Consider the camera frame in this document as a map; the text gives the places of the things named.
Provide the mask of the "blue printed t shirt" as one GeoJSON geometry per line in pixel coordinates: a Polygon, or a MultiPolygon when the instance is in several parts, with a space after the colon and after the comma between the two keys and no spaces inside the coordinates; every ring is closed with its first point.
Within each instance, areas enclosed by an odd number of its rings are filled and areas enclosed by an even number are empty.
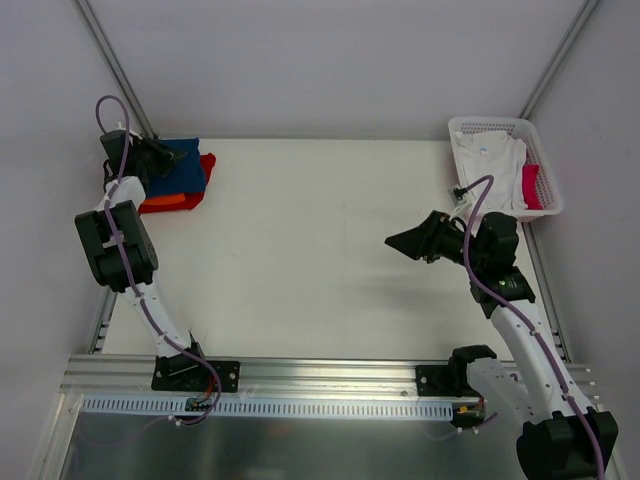
{"type": "Polygon", "coordinates": [[[148,198],[174,195],[203,193],[206,188],[206,176],[200,163],[200,139],[160,139],[160,143],[174,149],[183,150],[187,156],[176,165],[167,176],[149,175],[148,198]]]}

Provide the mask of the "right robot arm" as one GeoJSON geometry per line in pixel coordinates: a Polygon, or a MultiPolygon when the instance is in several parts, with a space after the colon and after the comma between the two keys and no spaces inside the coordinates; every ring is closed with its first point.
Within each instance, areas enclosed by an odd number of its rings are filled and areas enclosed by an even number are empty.
{"type": "Polygon", "coordinates": [[[387,246],[427,263],[447,259],[463,266],[470,291],[506,343],[519,376],[510,376],[486,345],[459,347],[444,367],[419,367],[420,395],[471,394],[487,401],[515,437],[528,479],[602,479],[618,436],[609,412],[581,391],[545,334],[535,295],[516,267],[515,218],[491,212],[477,231],[434,211],[420,225],[386,238],[387,246]]]}

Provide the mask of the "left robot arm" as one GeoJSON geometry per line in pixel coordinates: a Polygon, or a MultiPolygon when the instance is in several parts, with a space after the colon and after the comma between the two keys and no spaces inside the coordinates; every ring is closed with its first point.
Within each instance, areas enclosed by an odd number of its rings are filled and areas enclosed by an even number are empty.
{"type": "Polygon", "coordinates": [[[152,388],[210,392],[215,378],[192,333],[162,299],[159,260],[141,220],[151,173],[167,173],[184,156],[179,151],[120,127],[103,133],[104,196],[97,207],[74,219],[96,282],[122,296],[138,313],[156,347],[152,388]]]}

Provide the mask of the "orange folded t shirt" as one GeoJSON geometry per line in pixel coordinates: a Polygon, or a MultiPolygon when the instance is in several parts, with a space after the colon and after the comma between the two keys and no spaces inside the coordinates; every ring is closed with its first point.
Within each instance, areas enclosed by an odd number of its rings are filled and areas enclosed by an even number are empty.
{"type": "Polygon", "coordinates": [[[167,205],[180,204],[186,200],[185,194],[174,194],[166,196],[158,196],[146,199],[142,205],[146,207],[161,207],[167,205]]]}

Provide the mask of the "white t shirt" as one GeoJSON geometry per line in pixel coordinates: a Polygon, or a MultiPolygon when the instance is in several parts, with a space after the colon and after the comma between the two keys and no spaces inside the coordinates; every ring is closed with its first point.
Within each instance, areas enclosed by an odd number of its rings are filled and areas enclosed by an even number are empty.
{"type": "Polygon", "coordinates": [[[506,131],[474,134],[454,133],[453,146],[460,160],[462,180],[467,184],[483,177],[494,177],[483,205],[491,210],[525,210],[522,194],[522,169],[526,144],[506,131]]]}

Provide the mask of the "pink t shirt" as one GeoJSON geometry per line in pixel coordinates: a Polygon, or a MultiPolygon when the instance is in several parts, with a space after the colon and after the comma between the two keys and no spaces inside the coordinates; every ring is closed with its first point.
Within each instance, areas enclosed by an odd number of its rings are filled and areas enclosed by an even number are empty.
{"type": "Polygon", "coordinates": [[[522,194],[524,202],[529,210],[542,210],[536,192],[539,166],[537,164],[525,164],[522,169],[522,194]]]}

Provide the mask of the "white plastic basket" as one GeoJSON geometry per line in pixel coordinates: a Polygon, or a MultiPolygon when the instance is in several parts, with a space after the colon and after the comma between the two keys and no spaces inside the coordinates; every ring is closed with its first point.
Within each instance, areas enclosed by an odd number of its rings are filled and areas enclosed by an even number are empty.
{"type": "Polygon", "coordinates": [[[449,120],[448,130],[459,184],[494,177],[482,214],[499,211],[530,222],[562,211],[559,188],[533,123],[466,116],[449,120]]]}

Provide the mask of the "left aluminium corner post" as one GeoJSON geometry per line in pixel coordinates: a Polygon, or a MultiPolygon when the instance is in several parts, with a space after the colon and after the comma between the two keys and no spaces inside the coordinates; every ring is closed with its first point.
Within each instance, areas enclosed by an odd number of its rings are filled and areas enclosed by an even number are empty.
{"type": "Polygon", "coordinates": [[[144,134],[156,137],[151,122],[144,111],[135,89],[129,80],[120,59],[112,45],[107,32],[99,20],[97,13],[88,0],[72,0],[74,8],[78,12],[90,38],[95,44],[100,56],[107,65],[119,92],[129,107],[130,115],[137,121],[144,134]]]}

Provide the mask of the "aluminium corner post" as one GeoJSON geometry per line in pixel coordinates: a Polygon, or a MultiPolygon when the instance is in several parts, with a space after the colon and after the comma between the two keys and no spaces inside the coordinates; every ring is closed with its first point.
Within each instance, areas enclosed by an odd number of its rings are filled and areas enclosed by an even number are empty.
{"type": "Polygon", "coordinates": [[[569,26],[561,37],[560,42],[527,97],[527,100],[519,113],[519,117],[521,119],[530,119],[538,110],[561,68],[568,60],[572,50],[577,45],[583,32],[591,22],[595,12],[601,4],[601,0],[584,0],[580,4],[575,16],[569,23],[569,26]]]}
{"type": "Polygon", "coordinates": [[[90,38],[95,44],[100,56],[107,65],[119,92],[129,107],[130,115],[137,121],[144,134],[156,137],[151,122],[144,111],[135,89],[129,80],[120,59],[112,45],[107,32],[99,20],[97,13],[88,0],[72,0],[74,8],[78,12],[90,38]]]}

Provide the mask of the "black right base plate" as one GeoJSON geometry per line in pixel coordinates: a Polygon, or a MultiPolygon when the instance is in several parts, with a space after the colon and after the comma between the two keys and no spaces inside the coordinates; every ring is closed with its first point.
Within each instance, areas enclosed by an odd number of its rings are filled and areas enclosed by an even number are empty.
{"type": "Polygon", "coordinates": [[[469,395],[466,378],[449,365],[417,365],[415,384],[419,397],[462,397],[469,395]]]}

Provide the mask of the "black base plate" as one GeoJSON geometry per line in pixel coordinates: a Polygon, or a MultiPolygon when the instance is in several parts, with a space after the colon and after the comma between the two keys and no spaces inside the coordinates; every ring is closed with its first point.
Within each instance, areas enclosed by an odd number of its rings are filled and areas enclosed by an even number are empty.
{"type": "Polygon", "coordinates": [[[415,384],[419,397],[462,397],[469,395],[466,378],[449,365],[417,365],[415,384]]]}
{"type": "MultiPolygon", "coordinates": [[[[236,393],[240,379],[241,364],[237,361],[214,361],[208,363],[221,380],[223,393],[236,393]]],[[[217,391],[217,382],[209,368],[183,355],[157,357],[151,380],[151,389],[162,392],[204,393],[217,391]]]]}

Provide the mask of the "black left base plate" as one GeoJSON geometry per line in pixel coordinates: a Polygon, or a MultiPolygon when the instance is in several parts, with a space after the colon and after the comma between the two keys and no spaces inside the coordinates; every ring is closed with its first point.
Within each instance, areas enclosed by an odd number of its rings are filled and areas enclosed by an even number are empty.
{"type": "MultiPolygon", "coordinates": [[[[214,361],[208,363],[221,380],[223,393],[236,393],[240,379],[241,364],[237,361],[214,361]]],[[[162,392],[204,393],[217,391],[217,382],[209,368],[183,355],[157,357],[151,380],[151,389],[162,392]]]]}

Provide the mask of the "aluminium front rail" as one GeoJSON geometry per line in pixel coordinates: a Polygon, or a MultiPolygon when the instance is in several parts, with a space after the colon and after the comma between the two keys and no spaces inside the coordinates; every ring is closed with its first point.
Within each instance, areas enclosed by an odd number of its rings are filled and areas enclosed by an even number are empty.
{"type": "MultiPolygon", "coordinates": [[[[222,377],[234,388],[229,397],[327,400],[414,401],[419,366],[444,361],[237,358],[236,373],[222,377]]],[[[59,391],[65,394],[198,396],[209,383],[190,390],[152,389],[155,358],[149,355],[73,355],[59,391]]]]}

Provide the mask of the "right aluminium corner post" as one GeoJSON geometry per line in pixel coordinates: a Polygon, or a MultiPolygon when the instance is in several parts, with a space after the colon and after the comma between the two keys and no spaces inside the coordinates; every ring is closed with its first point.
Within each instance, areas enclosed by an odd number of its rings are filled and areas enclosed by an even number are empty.
{"type": "Polygon", "coordinates": [[[561,68],[568,60],[572,50],[577,45],[583,32],[591,22],[595,12],[601,4],[601,0],[584,0],[580,4],[575,16],[569,23],[569,26],[561,37],[560,42],[527,97],[527,100],[519,113],[519,117],[521,119],[530,119],[538,110],[561,68]]]}

